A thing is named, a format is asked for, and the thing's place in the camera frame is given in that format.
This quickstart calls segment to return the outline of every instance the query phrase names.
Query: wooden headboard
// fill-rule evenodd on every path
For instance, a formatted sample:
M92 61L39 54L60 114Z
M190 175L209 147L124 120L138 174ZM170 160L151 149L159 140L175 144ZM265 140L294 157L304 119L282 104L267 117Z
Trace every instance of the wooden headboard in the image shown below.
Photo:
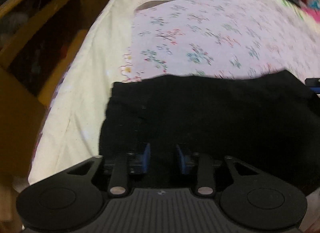
M0 20L24 1L7 0L0 6ZM8 182L13 176L26 177L28 175L37 135L55 88L73 61L89 27L108 2L108 0L77 0L79 1L77 7L74 5L76 2L72 1L74 0L47 1L28 19L26 24L9 38L0 50L0 221L12 219L11 205L6 206L3 199L3 196L7 196L4 189L11 191ZM14 69L19 70L19 63L23 59L21 55L32 48L30 44L36 43L33 40L39 38L40 32L45 33L46 31L45 35L52 35L52 40L55 37L64 40L62 34L54 32L54 26L48 25L56 24L59 20L64 21L63 17L66 22L70 22L69 6L70 11L78 8L76 12L78 24L72 26L73 29L70 31L70 33L74 32L72 39L67 40L66 38L68 50L64 57L57 59L53 69L47 70L49 74L45 77L40 90L37 93L30 91L23 82L18 80ZM46 46L46 49L52 49L50 44Z

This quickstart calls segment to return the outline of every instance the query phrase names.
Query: floral pattern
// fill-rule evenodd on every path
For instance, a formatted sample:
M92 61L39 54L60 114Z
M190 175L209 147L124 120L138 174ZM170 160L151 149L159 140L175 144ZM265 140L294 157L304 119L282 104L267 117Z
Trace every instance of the floral pattern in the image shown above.
M121 67L126 82L164 73L254 78L282 69L300 80L320 76L320 36L288 6L173 0L156 8L135 15L132 59Z
M198 45L190 44L192 47L192 50L194 52L187 53L187 57L189 58L189 61L192 61L197 64L201 64L204 61L206 61L209 65L211 65L211 62L213 61L213 58L211 56L208 56L208 53L203 51L202 48Z

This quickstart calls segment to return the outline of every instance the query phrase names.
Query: black cloth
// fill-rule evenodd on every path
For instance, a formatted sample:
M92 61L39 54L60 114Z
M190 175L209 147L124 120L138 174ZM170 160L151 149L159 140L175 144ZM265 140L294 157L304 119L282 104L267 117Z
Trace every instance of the black cloth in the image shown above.
M170 186L175 145L235 156L306 195L320 185L320 98L290 72L229 80L171 75L114 83L100 154L151 145L153 186Z

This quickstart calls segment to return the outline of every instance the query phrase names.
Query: wooden furniture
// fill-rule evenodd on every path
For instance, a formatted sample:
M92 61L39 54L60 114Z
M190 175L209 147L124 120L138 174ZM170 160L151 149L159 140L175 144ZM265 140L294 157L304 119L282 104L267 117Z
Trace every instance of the wooden furniture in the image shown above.
M0 6L0 20L25 0L8 0ZM50 105L55 88L73 61L81 44L108 0L41 0L40 9L29 18L0 50L0 231L3 221L14 217L11 182L13 176L26 177L30 160L45 111ZM55 32L59 25L60 32ZM17 73L24 67L25 53L34 53L33 45L40 36L52 36L43 49L41 77L44 85L37 93L18 81ZM68 47L61 57L60 43Z

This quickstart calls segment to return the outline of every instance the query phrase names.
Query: black circular pad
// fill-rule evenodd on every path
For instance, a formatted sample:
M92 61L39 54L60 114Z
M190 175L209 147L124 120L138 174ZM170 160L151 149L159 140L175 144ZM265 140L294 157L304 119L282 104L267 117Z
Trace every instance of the black circular pad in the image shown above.
M43 232L79 228L101 210L101 192L83 176L57 174L25 189L17 210L25 227Z
M44 191L39 197L39 203L49 210L67 208L75 201L76 194L67 188L52 188Z
M302 221L307 200L300 190L269 175L240 177L220 199L232 220L258 230L286 229Z
M284 203L284 196L277 190L260 188L248 193L248 201L257 208L270 210L279 208Z

